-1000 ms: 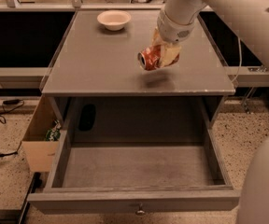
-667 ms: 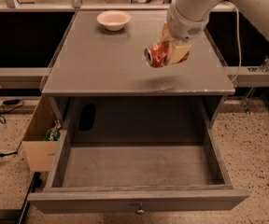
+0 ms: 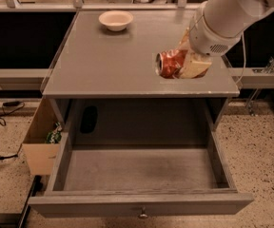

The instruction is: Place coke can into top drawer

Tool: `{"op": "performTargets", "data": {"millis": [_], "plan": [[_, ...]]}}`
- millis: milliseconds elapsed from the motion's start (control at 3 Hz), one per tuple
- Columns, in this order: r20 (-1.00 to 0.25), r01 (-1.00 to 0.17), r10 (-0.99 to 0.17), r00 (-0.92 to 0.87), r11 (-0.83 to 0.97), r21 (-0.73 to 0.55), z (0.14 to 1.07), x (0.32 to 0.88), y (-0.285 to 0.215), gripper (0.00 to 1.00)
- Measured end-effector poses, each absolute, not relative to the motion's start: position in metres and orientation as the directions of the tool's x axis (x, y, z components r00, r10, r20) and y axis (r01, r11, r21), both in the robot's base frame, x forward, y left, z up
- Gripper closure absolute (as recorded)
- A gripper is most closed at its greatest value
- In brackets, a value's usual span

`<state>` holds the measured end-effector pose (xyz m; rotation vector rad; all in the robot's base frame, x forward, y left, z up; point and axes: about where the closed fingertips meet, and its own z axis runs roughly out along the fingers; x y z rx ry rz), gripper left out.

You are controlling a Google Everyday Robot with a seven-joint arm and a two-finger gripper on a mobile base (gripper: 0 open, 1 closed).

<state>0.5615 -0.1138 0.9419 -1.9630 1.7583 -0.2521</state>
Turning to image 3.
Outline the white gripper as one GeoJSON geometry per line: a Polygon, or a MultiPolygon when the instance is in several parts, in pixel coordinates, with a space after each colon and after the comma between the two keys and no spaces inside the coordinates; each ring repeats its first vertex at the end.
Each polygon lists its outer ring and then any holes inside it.
{"type": "Polygon", "coordinates": [[[185,30],[179,43],[179,50],[190,50],[192,48],[196,52],[189,52],[186,55],[183,67],[179,72],[181,79],[193,79],[203,75],[212,64],[211,58],[207,56],[225,55],[240,41],[241,35],[226,38],[213,31],[206,23],[205,7],[206,2],[203,2],[196,9],[190,20],[189,28],[185,30]]]}

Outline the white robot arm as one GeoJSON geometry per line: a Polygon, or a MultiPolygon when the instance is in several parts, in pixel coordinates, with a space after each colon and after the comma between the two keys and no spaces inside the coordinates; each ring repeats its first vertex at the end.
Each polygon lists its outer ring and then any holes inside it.
{"type": "Polygon", "coordinates": [[[179,70],[184,79],[208,70],[214,57],[226,54],[244,31],[274,11],[274,0],[207,0],[195,11],[179,45],[185,60],[179,70]]]}

